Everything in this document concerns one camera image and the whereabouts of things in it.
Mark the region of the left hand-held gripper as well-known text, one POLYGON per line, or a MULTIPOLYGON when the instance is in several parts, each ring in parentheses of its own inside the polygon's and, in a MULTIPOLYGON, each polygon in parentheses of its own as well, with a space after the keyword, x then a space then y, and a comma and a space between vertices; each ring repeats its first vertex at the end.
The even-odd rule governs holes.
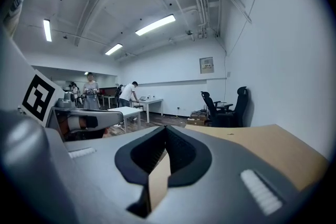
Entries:
POLYGON ((35 70, 1 27, 1 110, 27 116, 43 127, 56 117, 60 135, 79 130, 79 116, 56 115, 54 107, 65 97, 63 89, 35 70))

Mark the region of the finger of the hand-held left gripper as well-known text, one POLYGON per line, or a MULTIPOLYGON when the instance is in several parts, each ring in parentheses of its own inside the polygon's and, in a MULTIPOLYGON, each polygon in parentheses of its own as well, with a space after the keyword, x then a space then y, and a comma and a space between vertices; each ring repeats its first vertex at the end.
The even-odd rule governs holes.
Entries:
POLYGON ((67 117, 70 131, 97 131, 109 128, 123 121, 121 112, 108 110, 71 110, 67 117))

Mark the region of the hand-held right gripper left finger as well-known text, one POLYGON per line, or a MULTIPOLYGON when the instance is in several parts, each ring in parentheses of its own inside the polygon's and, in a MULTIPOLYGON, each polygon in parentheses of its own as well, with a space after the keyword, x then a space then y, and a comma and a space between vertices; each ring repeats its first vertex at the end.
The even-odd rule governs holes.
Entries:
POLYGON ((53 223, 167 223, 168 211, 152 209, 150 198, 167 190, 168 164, 155 164, 149 191, 127 182, 115 165, 117 150, 159 127, 129 134, 64 143, 56 130, 46 129, 47 168, 44 213, 53 223))

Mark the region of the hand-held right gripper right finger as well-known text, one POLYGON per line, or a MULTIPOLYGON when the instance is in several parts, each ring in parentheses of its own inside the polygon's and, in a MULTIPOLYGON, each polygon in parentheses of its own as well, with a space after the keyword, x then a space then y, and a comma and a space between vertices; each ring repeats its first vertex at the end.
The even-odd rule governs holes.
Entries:
POLYGON ((279 170, 243 146, 169 129, 167 192, 152 223, 281 223, 301 194, 279 170))

